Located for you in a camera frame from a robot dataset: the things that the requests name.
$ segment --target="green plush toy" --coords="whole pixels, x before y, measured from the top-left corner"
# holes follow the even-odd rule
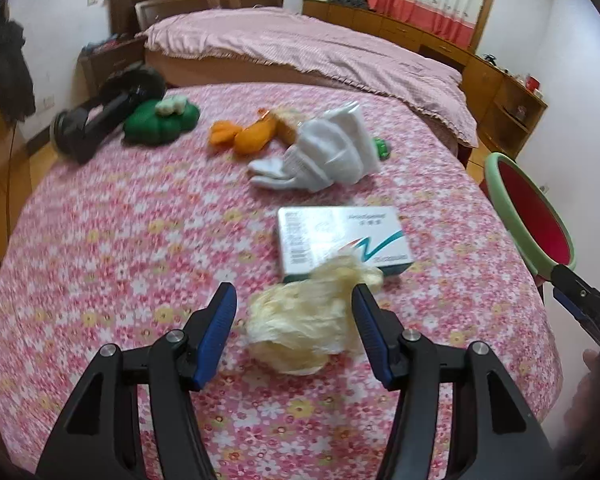
[[[145,101],[125,121],[125,140],[133,144],[158,146],[173,142],[182,132],[193,130],[200,109],[180,96],[163,101]]]

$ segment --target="pink floral bedsheet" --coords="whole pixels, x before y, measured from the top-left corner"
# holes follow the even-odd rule
[[[58,163],[27,202],[0,271],[0,430],[15,463],[34,470],[72,387],[98,348],[152,343],[179,327],[219,282],[238,313],[218,374],[192,396],[221,479],[375,478],[397,400],[366,356],[343,354],[307,378],[250,359],[250,294],[278,282],[276,210],[283,205],[392,204],[416,263],[378,296],[406,326],[465,347],[487,341],[534,412],[558,395],[561,370],[533,281],[491,205],[461,164],[401,102],[283,84],[180,89],[202,108],[198,127],[161,148],[115,138],[87,165]],[[394,149],[382,173],[316,195],[252,189],[244,161],[207,151],[219,119],[256,110],[316,113],[356,99]],[[269,153],[280,153],[273,142]],[[140,391],[148,474],[160,478],[147,391]],[[444,473],[450,389],[442,389],[434,478]]]
[[[458,88],[460,73],[382,38],[278,7],[211,9],[161,20],[142,34],[171,57],[241,57],[320,73],[366,91],[397,97],[478,147],[476,124]]]

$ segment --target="drawer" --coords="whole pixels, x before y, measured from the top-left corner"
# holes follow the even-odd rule
[[[476,121],[480,122],[484,117],[502,85],[503,78],[500,70],[474,56],[469,58],[469,63],[462,71],[460,88],[466,95],[466,105]]]
[[[388,30],[381,29],[378,36],[385,40],[391,41],[402,48],[406,48],[407,50],[411,50],[412,52],[417,52],[420,48],[419,40],[412,40],[411,38],[406,37],[406,35],[389,32]]]
[[[317,0],[304,0],[302,1],[302,13],[305,16],[311,16],[312,18],[318,18],[326,22],[327,14],[329,13],[329,4]]]
[[[144,40],[134,40],[91,56],[91,69],[99,86],[112,73],[143,59]]]
[[[410,27],[409,25],[388,18],[382,19],[382,30],[401,34],[407,40],[420,41],[422,39],[422,31],[419,28]]]
[[[341,25],[342,27],[351,28],[353,24],[353,14],[356,9],[344,7],[341,5],[330,5],[327,21],[333,25]]]
[[[470,54],[468,52],[430,34],[422,35],[422,44],[462,65],[466,65],[469,62]]]
[[[371,34],[377,36],[380,32],[380,24],[382,23],[382,16],[378,16],[376,13],[370,10],[357,9],[353,13],[353,22],[351,28],[358,32],[364,32],[365,34]]]

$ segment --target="plastic bag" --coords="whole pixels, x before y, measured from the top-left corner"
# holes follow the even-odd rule
[[[308,280],[254,294],[246,322],[252,357],[283,374],[310,375],[329,355],[359,348],[351,312],[351,291],[358,283],[378,292],[382,271],[352,254],[339,254],[316,267]]]

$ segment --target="red cup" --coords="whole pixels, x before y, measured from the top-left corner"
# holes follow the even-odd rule
[[[534,90],[538,90],[540,88],[540,82],[535,77],[531,77],[530,75],[526,76],[526,89],[530,92]]]

